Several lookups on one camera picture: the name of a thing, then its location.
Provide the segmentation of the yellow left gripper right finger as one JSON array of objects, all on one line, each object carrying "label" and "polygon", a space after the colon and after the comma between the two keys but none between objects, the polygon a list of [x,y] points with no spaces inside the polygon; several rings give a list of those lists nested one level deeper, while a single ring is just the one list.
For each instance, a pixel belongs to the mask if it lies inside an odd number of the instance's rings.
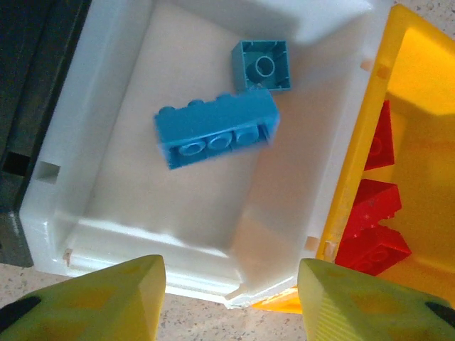
[{"label": "yellow left gripper right finger", "polygon": [[455,341],[442,298],[318,259],[299,264],[307,341]]}]

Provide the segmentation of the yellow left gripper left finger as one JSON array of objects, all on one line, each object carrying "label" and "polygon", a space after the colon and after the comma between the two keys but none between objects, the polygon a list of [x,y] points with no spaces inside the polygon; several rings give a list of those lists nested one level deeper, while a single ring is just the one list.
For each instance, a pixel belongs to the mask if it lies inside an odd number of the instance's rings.
[{"label": "yellow left gripper left finger", "polygon": [[72,278],[0,308],[0,341],[155,341],[165,287],[160,255]]}]

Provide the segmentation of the red lego brick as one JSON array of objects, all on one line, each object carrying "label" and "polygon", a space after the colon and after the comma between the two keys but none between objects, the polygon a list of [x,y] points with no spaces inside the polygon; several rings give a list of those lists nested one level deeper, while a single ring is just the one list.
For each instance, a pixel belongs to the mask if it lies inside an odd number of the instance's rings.
[{"label": "red lego brick", "polygon": [[380,111],[364,170],[369,171],[394,164],[395,153],[392,137],[391,108],[390,101],[385,100]]},{"label": "red lego brick", "polygon": [[357,237],[380,220],[389,219],[402,208],[399,188],[394,183],[362,179],[354,199],[346,231]]},{"label": "red lego brick", "polygon": [[412,254],[402,235],[385,226],[363,230],[358,237],[343,240],[335,264],[377,276]]}]

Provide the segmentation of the blue two-by-four lego brick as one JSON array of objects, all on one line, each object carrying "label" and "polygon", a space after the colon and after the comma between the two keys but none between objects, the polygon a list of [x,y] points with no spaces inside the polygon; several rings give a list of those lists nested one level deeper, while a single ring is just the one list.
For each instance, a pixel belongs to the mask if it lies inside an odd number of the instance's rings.
[{"label": "blue two-by-four lego brick", "polygon": [[185,107],[163,107],[154,115],[159,147],[169,169],[246,148],[270,145],[280,113],[266,89],[195,99]]}]

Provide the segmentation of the small blue lego brick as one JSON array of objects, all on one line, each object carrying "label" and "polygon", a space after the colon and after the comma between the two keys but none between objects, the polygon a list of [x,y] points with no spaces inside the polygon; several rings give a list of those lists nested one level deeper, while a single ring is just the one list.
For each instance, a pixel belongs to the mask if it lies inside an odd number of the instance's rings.
[{"label": "small blue lego brick", "polygon": [[265,88],[291,89],[289,50],[285,40],[240,40],[232,49],[232,73],[237,92]]}]

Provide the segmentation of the yellow plastic bin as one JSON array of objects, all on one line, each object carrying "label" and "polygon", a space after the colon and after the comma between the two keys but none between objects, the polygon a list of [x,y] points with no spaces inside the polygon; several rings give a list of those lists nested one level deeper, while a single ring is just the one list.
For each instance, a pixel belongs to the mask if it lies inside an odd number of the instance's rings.
[{"label": "yellow plastic bin", "polygon": [[[335,261],[362,179],[400,192],[385,224],[412,254],[382,277],[455,303],[455,40],[404,6],[386,15],[365,87],[305,82],[277,97],[277,140],[259,156],[233,247],[268,309],[302,258]],[[364,170],[385,100],[395,164]]]}]

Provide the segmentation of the white plastic bin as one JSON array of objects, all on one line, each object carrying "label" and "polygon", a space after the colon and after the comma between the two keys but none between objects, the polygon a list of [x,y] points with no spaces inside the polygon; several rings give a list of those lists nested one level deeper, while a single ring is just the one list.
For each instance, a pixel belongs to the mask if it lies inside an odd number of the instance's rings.
[{"label": "white plastic bin", "polygon": [[[167,292],[247,307],[323,245],[393,0],[92,0],[20,218],[39,271],[145,254]],[[153,116],[234,90],[242,39],[286,40],[272,146],[169,170]]]}]

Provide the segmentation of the black plastic bin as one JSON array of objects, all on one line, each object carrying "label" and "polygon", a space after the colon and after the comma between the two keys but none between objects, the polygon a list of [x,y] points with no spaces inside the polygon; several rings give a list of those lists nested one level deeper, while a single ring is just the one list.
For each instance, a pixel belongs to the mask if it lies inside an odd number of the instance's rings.
[{"label": "black plastic bin", "polygon": [[0,0],[0,264],[31,267],[19,218],[92,0]]}]

